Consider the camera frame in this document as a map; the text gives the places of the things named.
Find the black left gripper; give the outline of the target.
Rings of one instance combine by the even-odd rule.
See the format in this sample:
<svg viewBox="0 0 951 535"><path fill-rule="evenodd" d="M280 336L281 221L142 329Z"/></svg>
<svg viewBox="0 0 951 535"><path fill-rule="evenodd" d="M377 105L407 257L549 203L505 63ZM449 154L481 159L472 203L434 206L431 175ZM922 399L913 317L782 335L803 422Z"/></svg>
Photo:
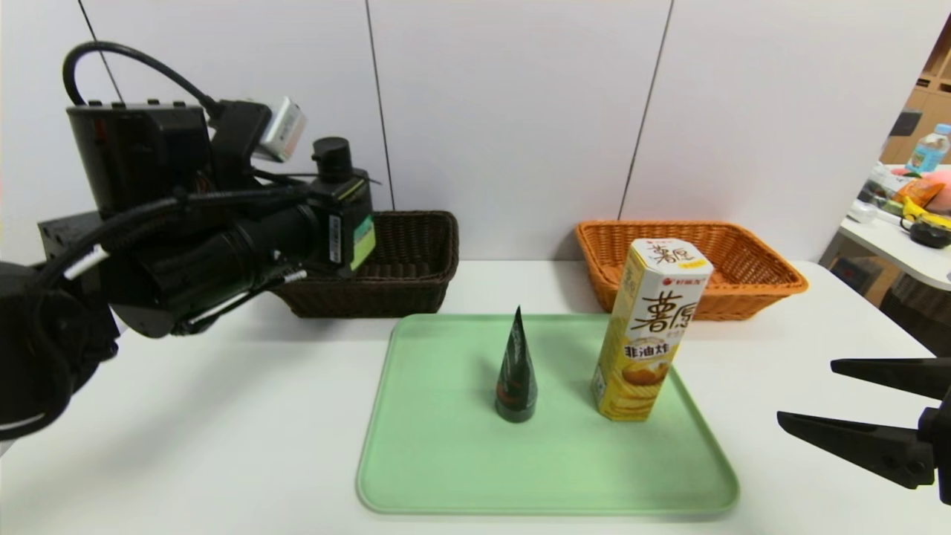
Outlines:
<svg viewBox="0 0 951 535"><path fill-rule="evenodd" d="M253 169L269 187L300 192L299 200L270 208L265 223L278 224L279 252L293 270L349 278L376 250L371 176L365 169L288 174Z"/></svg>

